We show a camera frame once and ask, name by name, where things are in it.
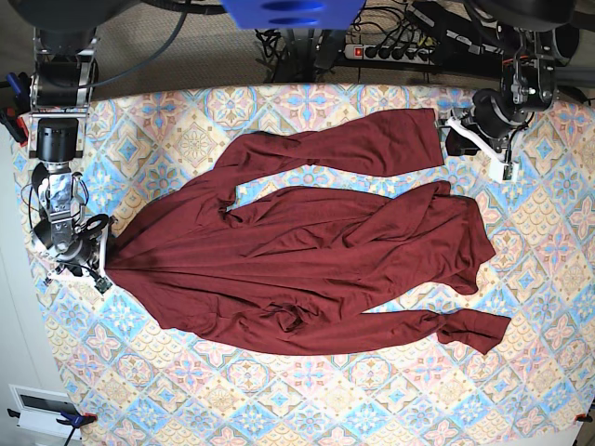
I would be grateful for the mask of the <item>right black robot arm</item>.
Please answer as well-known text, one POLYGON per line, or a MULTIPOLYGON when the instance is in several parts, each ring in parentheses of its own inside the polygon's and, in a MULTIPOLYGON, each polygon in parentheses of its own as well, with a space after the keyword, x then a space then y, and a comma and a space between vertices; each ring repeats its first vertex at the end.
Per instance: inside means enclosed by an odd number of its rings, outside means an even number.
POLYGON ((34 32, 28 223, 33 249, 54 268, 50 280, 104 279, 109 217, 86 216, 90 193, 72 162, 83 155, 93 83, 96 29, 34 32))

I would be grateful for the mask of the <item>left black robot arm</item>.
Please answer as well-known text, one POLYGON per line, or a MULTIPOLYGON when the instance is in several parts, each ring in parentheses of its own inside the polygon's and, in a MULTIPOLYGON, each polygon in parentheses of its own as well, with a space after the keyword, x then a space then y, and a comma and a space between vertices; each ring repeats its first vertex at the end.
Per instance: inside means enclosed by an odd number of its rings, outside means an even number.
POLYGON ((476 91, 471 107, 455 109, 450 115, 502 160, 509 158, 515 133, 553 101, 555 58, 550 48, 541 44, 542 36, 499 22, 496 40, 502 45, 500 88, 476 91))

